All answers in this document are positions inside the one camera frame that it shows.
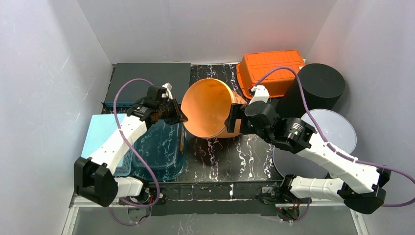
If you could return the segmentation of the tan bucket with black liner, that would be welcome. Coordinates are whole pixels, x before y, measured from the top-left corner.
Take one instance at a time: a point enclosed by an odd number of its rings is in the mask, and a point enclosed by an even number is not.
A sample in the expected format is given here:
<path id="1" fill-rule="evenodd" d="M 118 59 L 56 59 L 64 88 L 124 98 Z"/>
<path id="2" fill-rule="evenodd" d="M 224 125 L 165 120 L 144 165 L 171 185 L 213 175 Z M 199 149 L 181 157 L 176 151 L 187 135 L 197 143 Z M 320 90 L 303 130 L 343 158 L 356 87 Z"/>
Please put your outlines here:
<path id="1" fill-rule="evenodd" d="M 225 126 L 233 103 L 245 104 L 246 100 L 221 80 L 201 79 L 184 94 L 181 110 L 188 118 L 184 126 L 192 135 L 202 139 L 234 138 L 240 135 L 241 120 L 235 122 L 231 133 Z"/>

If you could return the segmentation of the dark teal transparent container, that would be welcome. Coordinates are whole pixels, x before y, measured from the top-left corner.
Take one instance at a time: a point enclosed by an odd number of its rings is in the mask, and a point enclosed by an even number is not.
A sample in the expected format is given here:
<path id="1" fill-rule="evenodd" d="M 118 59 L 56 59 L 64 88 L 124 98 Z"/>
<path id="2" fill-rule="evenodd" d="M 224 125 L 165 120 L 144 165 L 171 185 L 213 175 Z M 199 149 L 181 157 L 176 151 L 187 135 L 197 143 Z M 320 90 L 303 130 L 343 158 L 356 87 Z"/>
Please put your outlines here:
<path id="1" fill-rule="evenodd" d="M 159 120 L 134 143 L 159 182 L 173 181 L 186 166 L 186 129 L 182 123 Z"/>

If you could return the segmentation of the orange plastic tray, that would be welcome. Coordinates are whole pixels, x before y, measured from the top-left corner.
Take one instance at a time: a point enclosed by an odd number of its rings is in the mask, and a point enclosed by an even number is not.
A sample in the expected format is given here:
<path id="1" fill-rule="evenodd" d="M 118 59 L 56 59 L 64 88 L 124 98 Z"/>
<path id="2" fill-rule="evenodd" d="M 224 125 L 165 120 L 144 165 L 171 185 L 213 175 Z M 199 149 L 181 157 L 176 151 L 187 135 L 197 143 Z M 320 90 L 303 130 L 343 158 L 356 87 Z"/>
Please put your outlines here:
<path id="1" fill-rule="evenodd" d="M 304 66 L 305 61 L 297 50 L 249 53 L 236 65 L 237 82 L 243 96 L 251 99 L 249 89 L 268 72 L 278 67 L 289 67 L 299 72 Z M 270 98 L 280 98 L 285 95 L 294 79 L 288 70 L 278 70 L 260 84 L 268 90 Z"/>

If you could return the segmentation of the light blue perforated basket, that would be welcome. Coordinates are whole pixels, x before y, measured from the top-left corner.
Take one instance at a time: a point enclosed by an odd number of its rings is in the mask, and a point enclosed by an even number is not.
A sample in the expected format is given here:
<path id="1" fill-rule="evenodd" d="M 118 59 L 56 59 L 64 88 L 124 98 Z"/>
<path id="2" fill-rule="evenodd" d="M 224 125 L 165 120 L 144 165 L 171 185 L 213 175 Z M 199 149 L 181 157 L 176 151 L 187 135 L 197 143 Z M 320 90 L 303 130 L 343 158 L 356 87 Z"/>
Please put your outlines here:
<path id="1" fill-rule="evenodd" d="M 81 157 L 87 159 L 117 129 L 114 114 L 93 115 L 87 131 Z M 131 172 L 134 153 L 129 149 L 115 169 L 115 177 L 125 177 Z"/>

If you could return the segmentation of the black plastic bucket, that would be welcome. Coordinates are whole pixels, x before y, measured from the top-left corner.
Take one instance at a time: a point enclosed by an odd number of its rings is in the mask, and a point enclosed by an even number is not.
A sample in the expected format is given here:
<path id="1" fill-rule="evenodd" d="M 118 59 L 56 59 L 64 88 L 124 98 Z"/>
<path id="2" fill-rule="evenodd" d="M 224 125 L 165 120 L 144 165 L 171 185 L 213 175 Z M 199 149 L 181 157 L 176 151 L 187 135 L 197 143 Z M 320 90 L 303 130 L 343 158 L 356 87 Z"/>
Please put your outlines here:
<path id="1" fill-rule="evenodd" d="M 303 89 L 308 109 L 331 110 L 346 88 L 343 76 L 331 66 L 319 63 L 308 64 L 298 72 L 301 84 L 296 80 L 277 103 L 276 112 L 283 118 L 301 118 L 304 108 L 300 87 Z"/>

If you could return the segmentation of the grey lavender plastic bucket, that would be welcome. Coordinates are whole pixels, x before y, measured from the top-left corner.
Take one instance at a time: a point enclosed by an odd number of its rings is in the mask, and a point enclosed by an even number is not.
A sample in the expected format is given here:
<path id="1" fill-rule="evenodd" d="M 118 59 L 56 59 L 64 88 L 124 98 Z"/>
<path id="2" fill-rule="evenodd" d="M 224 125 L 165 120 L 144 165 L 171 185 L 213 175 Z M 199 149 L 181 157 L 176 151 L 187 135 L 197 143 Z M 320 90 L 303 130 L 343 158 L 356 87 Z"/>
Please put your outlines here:
<path id="1" fill-rule="evenodd" d="M 353 126 L 346 118 L 327 109 L 314 109 L 310 113 L 331 143 L 348 154 L 353 152 L 357 137 Z M 273 149 L 273 163 L 283 177 L 294 174 L 304 178 L 324 178 L 328 173 L 323 167 L 306 158 L 277 148 Z"/>

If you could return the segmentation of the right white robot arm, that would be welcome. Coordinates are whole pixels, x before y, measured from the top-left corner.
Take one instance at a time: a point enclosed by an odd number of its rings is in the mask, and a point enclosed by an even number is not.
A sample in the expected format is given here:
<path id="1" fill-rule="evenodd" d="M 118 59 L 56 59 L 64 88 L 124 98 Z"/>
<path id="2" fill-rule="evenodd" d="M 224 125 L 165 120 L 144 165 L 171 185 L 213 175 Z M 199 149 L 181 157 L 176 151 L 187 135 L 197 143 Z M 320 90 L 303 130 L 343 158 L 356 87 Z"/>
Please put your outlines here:
<path id="1" fill-rule="evenodd" d="M 225 121 L 227 131 L 236 129 L 241 120 L 242 134 L 256 134 L 274 147 L 308 159 L 326 171 L 330 178 L 304 178 L 286 175 L 280 185 L 267 187 L 258 198 L 271 203 L 279 198 L 301 200 L 319 198 L 344 203 L 350 209 L 371 214 L 384 205 L 386 191 L 382 188 L 390 179 L 391 171 L 347 160 L 340 150 L 332 151 L 316 129 L 303 120 L 278 115 L 275 108 L 263 101 L 252 104 L 231 104 Z"/>

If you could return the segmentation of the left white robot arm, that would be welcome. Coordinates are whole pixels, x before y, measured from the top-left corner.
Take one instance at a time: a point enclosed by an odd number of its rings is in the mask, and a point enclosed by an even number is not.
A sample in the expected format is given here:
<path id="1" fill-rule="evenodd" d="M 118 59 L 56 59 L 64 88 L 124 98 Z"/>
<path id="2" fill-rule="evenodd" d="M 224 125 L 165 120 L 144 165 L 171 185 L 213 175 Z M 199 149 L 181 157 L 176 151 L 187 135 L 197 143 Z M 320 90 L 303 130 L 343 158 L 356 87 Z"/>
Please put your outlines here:
<path id="1" fill-rule="evenodd" d="M 138 196 L 143 182 L 134 177 L 116 178 L 114 173 L 121 158 L 131 150 L 139 160 L 142 157 L 133 144 L 158 120 L 166 124 L 185 122 L 188 118 L 171 93 L 172 86 L 151 85 L 147 95 L 137 100 L 126 112 L 122 122 L 115 116 L 117 129 L 87 158 L 74 163 L 74 192 L 103 207 L 115 199 Z"/>

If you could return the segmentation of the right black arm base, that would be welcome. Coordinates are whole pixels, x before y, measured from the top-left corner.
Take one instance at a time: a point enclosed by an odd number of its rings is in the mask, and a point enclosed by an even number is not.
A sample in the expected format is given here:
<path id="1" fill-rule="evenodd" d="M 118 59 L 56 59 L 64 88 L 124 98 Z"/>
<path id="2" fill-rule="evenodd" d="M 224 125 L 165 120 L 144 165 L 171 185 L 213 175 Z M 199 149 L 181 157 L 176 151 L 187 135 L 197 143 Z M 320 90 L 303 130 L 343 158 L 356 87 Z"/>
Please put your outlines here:
<path id="1" fill-rule="evenodd" d="M 282 182 L 275 182 L 258 189 L 255 199 L 265 205 L 274 205 L 277 217 L 282 222 L 300 222 L 308 213 L 312 203 L 311 198 L 299 199 L 282 185 Z"/>

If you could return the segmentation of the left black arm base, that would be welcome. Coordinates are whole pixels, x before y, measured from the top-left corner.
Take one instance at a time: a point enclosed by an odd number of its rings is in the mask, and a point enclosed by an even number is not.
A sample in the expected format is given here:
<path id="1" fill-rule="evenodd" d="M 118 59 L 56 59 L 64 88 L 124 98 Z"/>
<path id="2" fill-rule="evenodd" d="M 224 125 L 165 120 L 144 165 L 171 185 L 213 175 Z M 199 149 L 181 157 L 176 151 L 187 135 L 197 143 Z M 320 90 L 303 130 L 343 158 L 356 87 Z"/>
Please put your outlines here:
<path id="1" fill-rule="evenodd" d="M 128 196 L 123 199 L 119 199 L 120 205 L 128 206 L 128 217 L 130 224 L 140 224 L 151 216 L 152 209 L 156 206 L 164 205 L 166 203 L 167 190 L 166 188 L 160 188 L 157 203 L 149 207 L 156 200 L 157 190 L 155 186 L 144 185 L 141 193 L 138 196 Z"/>

